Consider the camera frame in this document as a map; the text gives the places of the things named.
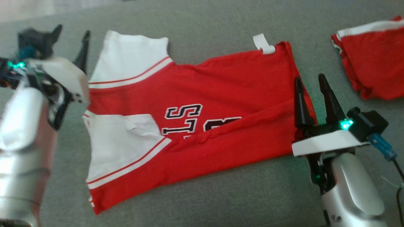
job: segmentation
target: black cable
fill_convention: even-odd
[[[404,174],[403,174],[403,171],[401,171],[401,168],[400,168],[400,166],[398,165],[398,163],[397,163],[397,161],[396,161],[396,158],[393,158],[392,161],[393,161],[394,166],[396,167],[398,173],[400,174],[400,177],[401,177],[402,182],[404,182]]]
[[[402,187],[398,188],[397,193],[396,193],[396,200],[397,200],[397,207],[398,207],[398,216],[400,217],[400,224],[401,227],[404,227],[404,221],[403,221],[403,213],[401,210],[401,204],[400,204],[400,192],[401,192]]]
[[[400,174],[402,183],[400,185],[400,187],[397,189],[397,193],[396,193],[396,200],[397,200],[397,207],[398,207],[398,212],[399,212],[399,217],[400,217],[400,224],[401,227],[404,227],[404,220],[403,220],[403,213],[402,213],[402,209],[401,209],[401,204],[400,204],[400,192],[402,190],[402,184],[404,183],[404,174],[403,171],[401,171],[400,166],[398,165],[397,161],[395,158],[392,159],[394,166],[396,167],[398,173]]]

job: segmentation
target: red and white jersey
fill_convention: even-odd
[[[97,214],[161,185],[292,153],[299,72],[288,42],[199,65],[176,64],[167,45],[106,35],[84,115]]]
[[[352,87],[363,99],[404,97],[404,20],[351,27],[331,36]]]

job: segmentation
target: white sleeve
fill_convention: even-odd
[[[152,39],[108,31],[89,87],[125,85],[122,82],[145,73],[162,61],[167,61],[167,45],[168,38]]]
[[[91,162],[87,184],[99,187],[144,165],[171,140],[150,114],[93,115],[88,119]]]
[[[86,126],[86,129],[88,131],[88,134],[91,136],[91,125],[90,125],[90,118],[91,116],[94,116],[94,113],[91,113],[90,111],[86,110],[84,115],[83,115],[83,121],[84,125]]]

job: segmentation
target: wire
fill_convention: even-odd
[[[382,175],[380,175],[380,177],[381,177],[383,180],[385,180],[387,183],[391,184],[391,185],[392,185],[393,187],[395,187],[395,188],[401,187],[401,186],[397,186],[395,183],[389,181],[387,178],[383,177]]]
[[[403,171],[401,171],[401,168],[400,168],[400,166],[398,165],[396,158],[393,158],[392,161],[393,161],[394,166],[396,167],[398,173],[400,174],[400,177],[401,177],[402,182],[404,182],[404,174],[403,174]]]
[[[397,200],[397,207],[398,207],[398,212],[399,212],[398,215],[399,215],[399,217],[400,217],[400,224],[401,224],[401,227],[404,227],[403,213],[402,213],[402,208],[401,208],[401,204],[400,204],[400,192],[401,192],[401,190],[402,190],[402,188],[403,188],[404,174],[403,174],[403,171],[401,171],[401,168],[400,168],[400,166],[398,165],[398,163],[397,163],[397,161],[396,161],[396,158],[393,158],[392,161],[393,161],[394,166],[396,167],[398,173],[400,174],[400,177],[401,177],[401,180],[402,180],[401,187],[399,187],[399,188],[397,189],[396,200]]]
[[[396,200],[397,200],[397,207],[398,207],[398,216],[400,217],[400,224],[401,224],[401,227],[404,227],[403,213],[402,213],[401,204],[400,204],[400,192],[401,192],[401,190],[402,190],[402,187],[397,189]]]

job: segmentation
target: gray fabric surface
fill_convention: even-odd
[[[108,29],[122,34],[168,37],[177,63],[204,60],[255,48],[252,36],[263,32],[269,43],[292,44],[296,65],[311,95],[317,116],[325,110],[317,75],[322,72],[342,108],[375,109],[390,122],[385,137],[403,159],[404,99],[362,100],[350,86],[330,43],[339,29],[392,18],[404,11],[399,0],[138,0],[115,6],[0,24],[0,53],[16,50],[16,32],[33,26],[65,26],[55,52],[73,59],[85,30],[92,31],[89,72],[94,69]],[[1,105],[11,96],[0,90]],[[304,158],[284,157],[161,187],[95,216],[85,184],[90,141],[82,123],[84,107],[69,108],[59,132],[53,174],[46,187],[41,218],[47,227],[87,226],[301,226],[324,225],[318,188],[310,183]],[[393,165],[372,148],[358,150],[386,206],[386,220],[398,226]]]

